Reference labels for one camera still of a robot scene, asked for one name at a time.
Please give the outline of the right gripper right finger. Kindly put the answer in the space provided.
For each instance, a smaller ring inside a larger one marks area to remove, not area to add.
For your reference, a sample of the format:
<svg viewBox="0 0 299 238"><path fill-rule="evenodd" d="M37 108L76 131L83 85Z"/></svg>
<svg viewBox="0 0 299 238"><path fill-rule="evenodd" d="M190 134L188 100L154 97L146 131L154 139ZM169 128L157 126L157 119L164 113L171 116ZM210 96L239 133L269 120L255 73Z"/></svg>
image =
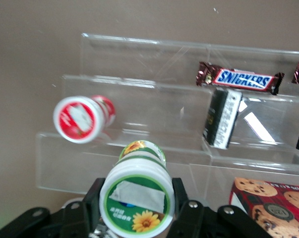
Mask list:
<svg viewBox="0 0 299 238"><path fill-rule="evenodd" d="M175 220L168 238L269 238L270 235L240 208L221 206L216 212L197 200L190 200L180 178L172 179Z"/></svg>

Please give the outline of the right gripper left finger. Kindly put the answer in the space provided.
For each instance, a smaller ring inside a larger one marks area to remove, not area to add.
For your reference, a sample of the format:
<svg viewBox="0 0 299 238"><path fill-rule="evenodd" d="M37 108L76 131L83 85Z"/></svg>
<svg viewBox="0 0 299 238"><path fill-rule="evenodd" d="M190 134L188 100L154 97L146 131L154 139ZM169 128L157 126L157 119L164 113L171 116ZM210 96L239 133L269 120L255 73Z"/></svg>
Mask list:
<svg viewBox="0 0 299 238"><path fill-rule="evenodd" d="M88 238L100 221L97 178L81 201L73 201L55 213L45 207L31 208L0 229L0 238Z"/></svg>

